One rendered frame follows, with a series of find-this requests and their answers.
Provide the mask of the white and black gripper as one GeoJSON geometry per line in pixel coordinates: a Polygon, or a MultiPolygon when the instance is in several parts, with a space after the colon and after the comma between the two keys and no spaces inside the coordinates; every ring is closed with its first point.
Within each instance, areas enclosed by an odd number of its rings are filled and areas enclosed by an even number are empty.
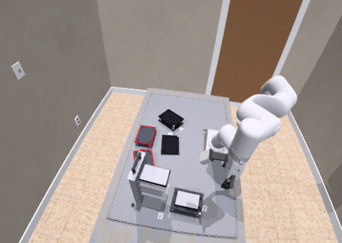
{"type": "Polygon", "coordinates": [[[228,157],[228,162],[224,162],[222,167],[225,168],[225,181],[221,185],[223,189],[233,189],[234,180],[238,181],[243,170],[246,166],[246,163],[243,163],[242,166],[239,165],[236,161],[234,161],[230,156],[228,157]],[[228,182],[227,180],[230,180],[228,182]]]}

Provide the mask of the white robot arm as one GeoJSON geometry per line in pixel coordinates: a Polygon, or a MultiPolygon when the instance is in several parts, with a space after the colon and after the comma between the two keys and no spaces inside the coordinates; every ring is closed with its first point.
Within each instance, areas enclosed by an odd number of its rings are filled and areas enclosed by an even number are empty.
{"type": "Polygon", "coordinates": [[[282,76],[270,78],[260,92],[261,95],[251,96],[238,107],[237,130],[232,125],[224,125],[218,133],[210,136],[209,145],[215,151],[210,148],[200,152],[201,164],[212,163],[214,159],[228,162],[230,156],[242,166],[250,159],[259,143],[277,134],[281,128],[279,118],[293,108],[297,95],[282,76]],[[217,152],[225,148],[229,149],[229,156],[217,152]]]}

